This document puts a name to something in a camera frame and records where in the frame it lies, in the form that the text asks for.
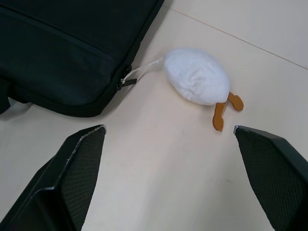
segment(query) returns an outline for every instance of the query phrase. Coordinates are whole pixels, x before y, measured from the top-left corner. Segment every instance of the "black bag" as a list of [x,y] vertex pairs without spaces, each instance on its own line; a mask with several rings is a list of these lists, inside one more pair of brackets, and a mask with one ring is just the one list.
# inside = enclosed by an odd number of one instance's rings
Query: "black bag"
[[99,115],[163,1],[2,0],[0,113],[11,97],[68,116]]

